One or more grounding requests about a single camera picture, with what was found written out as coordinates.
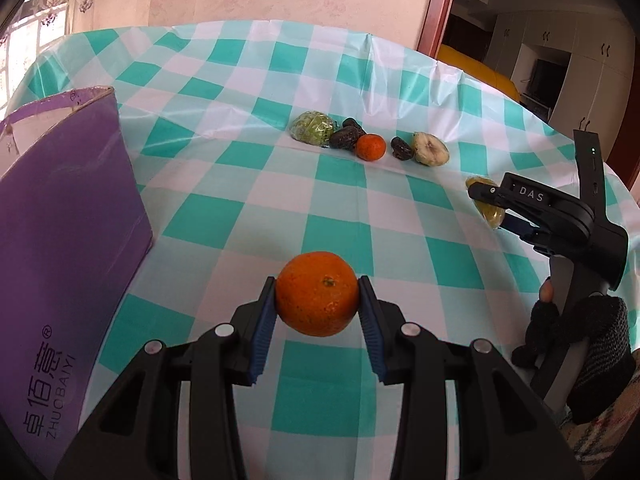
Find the black gloved hand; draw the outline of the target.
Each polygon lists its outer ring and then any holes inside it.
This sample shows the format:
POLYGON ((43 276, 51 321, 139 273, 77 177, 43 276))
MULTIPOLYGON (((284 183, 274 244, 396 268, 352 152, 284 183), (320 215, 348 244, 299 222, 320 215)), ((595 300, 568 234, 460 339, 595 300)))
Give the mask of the black gloved hand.
POLYGON ((620 297, 597 294, 580 300, 570 316, 561 318, 553 294, 551 281, 545 280, 530 312, 525 344, 512 351, 511 362, 523 370, 536 370, 536 362, 555 344, 584 340, 585 361, 566 399, 568 419, 581 425, 605 412, 636 371, 627 307, 620 297))

